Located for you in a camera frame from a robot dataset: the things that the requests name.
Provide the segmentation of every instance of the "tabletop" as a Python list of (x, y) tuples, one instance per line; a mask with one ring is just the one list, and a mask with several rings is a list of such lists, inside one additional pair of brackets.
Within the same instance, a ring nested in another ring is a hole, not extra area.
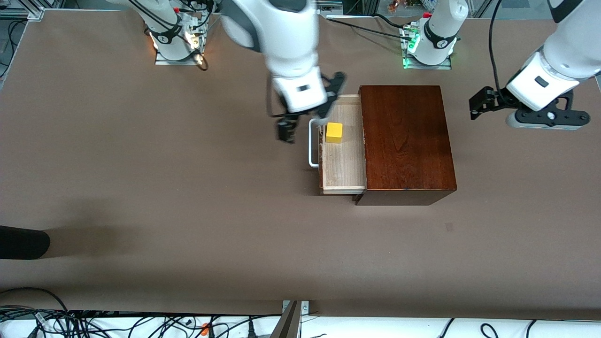
[[(575, 90), (592, 116), (577, 132), (512, 129), (509, 111), (470, 121), (468, 99), (493, 84), (488, 25), (465, 22), (452, 70), (409, 70), (398, 40), (320, 19), (319, 64), (347, 73), (344, 93), (441, 86), (457, 191), (362, 207), (319, 195), (307, 119), (297, 144), (276, 141), (263, 56), (219, 25), (201, 72), (155, 66), (133, 11), (47, 11), (0, 92), (0, 221), (53, 244), (0, 262), (0, 287), (45, 287), (74, 309), (265, 313), (303, 299), (323, 315), (601, 319), (599, 88)], [(495, 23), (502, 83), (554, 27)]]

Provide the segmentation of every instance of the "drawer handle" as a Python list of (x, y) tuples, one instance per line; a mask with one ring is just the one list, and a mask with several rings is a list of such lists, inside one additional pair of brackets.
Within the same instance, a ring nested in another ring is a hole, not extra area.
[(311, 140), (313, 139), (313, 135), (311, 133), (311, 125), (313, 124), (313, 122), (315, 122), (317, 120), (321, 120), (321, 119), (320, 118), (312, 118), (311, 120), (309, 120), (309, 165), (311, 166), (311, 168), (319, 168), (319, 163), (313, 163), (313, 147), (311, 144)]

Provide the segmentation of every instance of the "black cylinder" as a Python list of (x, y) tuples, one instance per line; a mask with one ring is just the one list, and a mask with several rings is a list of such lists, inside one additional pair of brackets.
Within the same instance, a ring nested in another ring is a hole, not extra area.
[(0, 259), (38, 259), (50, 246), (41, 230), (0, 226)]

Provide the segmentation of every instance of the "wooden cabinet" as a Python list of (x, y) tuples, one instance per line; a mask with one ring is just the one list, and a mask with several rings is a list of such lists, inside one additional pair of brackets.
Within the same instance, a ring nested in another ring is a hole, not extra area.
[(343, 142), (320, 133), (324, 194), (354, 195), (357, 205), (430, 205), (457, 189), (438, 86), (362, 86), (342, 95), (332, 122)]

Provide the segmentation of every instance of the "yellow block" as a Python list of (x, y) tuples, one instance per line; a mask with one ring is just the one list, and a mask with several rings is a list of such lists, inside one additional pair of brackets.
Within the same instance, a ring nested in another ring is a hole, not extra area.
[(328, 122), (326, 125), (326, 142), (342, 142), (342, 123)]

